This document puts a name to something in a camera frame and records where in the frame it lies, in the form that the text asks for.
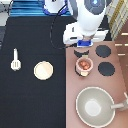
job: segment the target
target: white ceramic bowl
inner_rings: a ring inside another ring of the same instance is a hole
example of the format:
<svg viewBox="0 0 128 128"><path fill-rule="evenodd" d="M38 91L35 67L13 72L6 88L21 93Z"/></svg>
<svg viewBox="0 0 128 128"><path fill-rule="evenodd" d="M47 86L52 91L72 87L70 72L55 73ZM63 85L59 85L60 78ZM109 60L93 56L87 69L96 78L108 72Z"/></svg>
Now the white ceramic bowl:
<svg viewBox="0 0 128 128"><path fill-rule="evenodd" d="M112 97L99 87L83 89L76 99L76 111L80 119L94 128L109 125L115 116Z"/></svg>
<svg viewBox="0 0 128 128"><path fill-rule="evenodd" d="M34 74L40 80L46 80L50 78L53 74L53 66L46 61L39 62L34 67Z"/></svg>

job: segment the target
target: ceramic pot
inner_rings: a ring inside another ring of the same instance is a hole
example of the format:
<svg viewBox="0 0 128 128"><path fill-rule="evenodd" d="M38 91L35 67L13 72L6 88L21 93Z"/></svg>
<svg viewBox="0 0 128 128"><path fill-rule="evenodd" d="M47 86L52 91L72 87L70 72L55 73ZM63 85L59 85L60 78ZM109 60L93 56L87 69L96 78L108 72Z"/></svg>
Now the ceramic pot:
<svg viewBox="0 0 128 128"><path fill-rule="evenodd" d="M80 67L79 62L81 62L83 60L86 61L87 63L89 63L89 65L90 65L90 68L89 69L84 70L84 69L82 69ZM92 69L93 69L93 61L90 58L88 58L87 56L86 57L85 56L82 56L82 57L80 57L77 60L77 62L76 62L76 72L78 74L80 74L81 76L84 76L85 77L85 76L89 75Z"/></svg>

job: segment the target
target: black burner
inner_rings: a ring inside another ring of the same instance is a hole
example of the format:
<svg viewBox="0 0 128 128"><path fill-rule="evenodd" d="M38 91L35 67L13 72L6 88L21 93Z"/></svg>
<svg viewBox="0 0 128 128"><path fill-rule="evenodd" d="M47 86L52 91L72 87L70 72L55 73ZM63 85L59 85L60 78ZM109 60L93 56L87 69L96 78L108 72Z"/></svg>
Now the black burner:
<svg viewBox="0 0 128 128"><path fill-rule="evenodd" d="M99 45L96 48L96 54L100 57L106 58L111 54L111 49L106 45Z"/></svg>
<svg viewBox="0 0 128 128"><path fill-rule="evenodd" d="M103 76L112 76L115 72L114 66L109 62L102 62L98 66L100 74Z"/></svg>

